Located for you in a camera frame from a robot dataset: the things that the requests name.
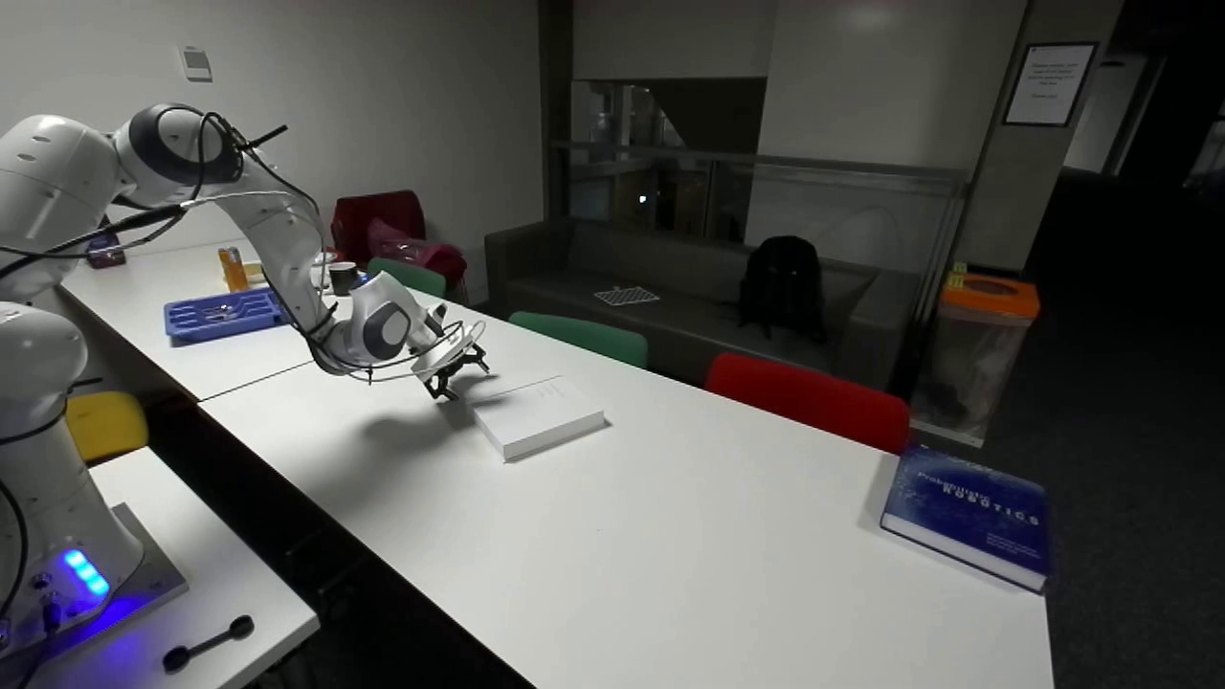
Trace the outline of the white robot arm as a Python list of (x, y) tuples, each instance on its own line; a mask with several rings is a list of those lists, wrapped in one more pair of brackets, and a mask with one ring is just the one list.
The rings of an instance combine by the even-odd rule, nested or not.
[(440, 396), (457, 371), (485, 366), (482, 330), (423, 305), (395, 275), (364, 278), (350, 305), (329, 301), (320, 287), (320, 201), (234, 121), (187, 104), (142, 107), (110, 135), (68, 116), (26, 116), (0, 135), (0, 299), (30, 301), (58, 287), (99, 228), (158, 246), (201, 208), (257, 254), (266, 287), (323, 371), (371, 375), (411, 359)]

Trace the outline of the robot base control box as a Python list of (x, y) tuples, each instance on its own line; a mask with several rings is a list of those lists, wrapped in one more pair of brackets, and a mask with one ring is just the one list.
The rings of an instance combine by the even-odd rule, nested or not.
[(68, 319), (0, 301), (6, 669), (108, 634), (184, 588), (133, 509), (105, 501), (68, 436), (85, 366)]

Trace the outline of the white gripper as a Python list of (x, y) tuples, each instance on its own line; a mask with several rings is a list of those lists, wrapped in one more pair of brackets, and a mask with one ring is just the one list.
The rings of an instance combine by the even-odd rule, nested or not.
[(447, 322), (440, 330), (418, 326), (411, 333), (411, 371), (418, 377), (424, 377), (424, 389), (434, 396), (447, 396), (454, 393), (454, 371), (478, 371), (478, 375), (494, 375), (485, 354), (478, 352), (478, 335), (485, 333), (482, 322), (468, 326), (468, 322)]

